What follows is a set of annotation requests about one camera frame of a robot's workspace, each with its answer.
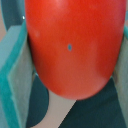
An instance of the red object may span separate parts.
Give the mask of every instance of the red object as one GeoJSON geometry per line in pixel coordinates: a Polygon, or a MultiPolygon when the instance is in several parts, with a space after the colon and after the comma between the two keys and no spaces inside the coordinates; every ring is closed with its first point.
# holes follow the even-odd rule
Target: red object
{"type": "Polygon", "coordinates": [[[32,58],[44,85],[69,99],[99,92],[114,70],[126,0],[25,0],[32,58]]]}

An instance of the teal edge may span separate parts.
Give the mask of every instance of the teal edge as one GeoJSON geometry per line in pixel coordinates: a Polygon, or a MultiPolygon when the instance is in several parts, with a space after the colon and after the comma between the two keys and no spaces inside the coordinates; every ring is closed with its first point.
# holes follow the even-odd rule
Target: teal edge
{"type": "Polygon", "coordinates": [[[6,27],[6,24],[5,24],[5,21],[4,21],[4,16],[3,16],[3,7],[2,7],[2,2],[1,2],[2,0],[0,0],[0,6],[1,6],[1,14],[2,14],[2,19],[3,19],[3,23],[4,23],[4,28],[5,28],[5,30],[7,31],[7,27],[6,27]]]}
{"type": "Polygon", "coordinates": [[[20,54],[20,50],[21,50],[21,47],[23,47],[23,42],[26,39],[26,36],[27,36],[27,30],[26,30],[26,23],[24,21],[21,27],[18,40],[15,46],[13,47],[13,50],[6,64],[0,71],[0,98],[2,101],[3,109],[5,111],[5,117],[7,119],[9,128],[20,128],[20,124],[18,122],[18,117],[15,111],[15,106],[12,99],[12,92],[9,89],[10,87],[9,87],[7,77],[11,68],[13,67],[13,64],[16,62],[20,54]]]}
{"type": "Polygon", "coordinates": [[[128,39],[128,27],[124,26],[124,35],[128,39]]]}

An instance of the red balloon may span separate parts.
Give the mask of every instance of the red balloon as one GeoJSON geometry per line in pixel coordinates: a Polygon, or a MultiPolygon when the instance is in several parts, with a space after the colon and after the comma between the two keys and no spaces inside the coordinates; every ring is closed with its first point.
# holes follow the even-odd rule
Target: red balloon
{"type": "Polygon", "coordinates": [[[123,37],[126,0],[25,0],[32,58],[44,85],[85,99],[108,82],[123,37]]]}

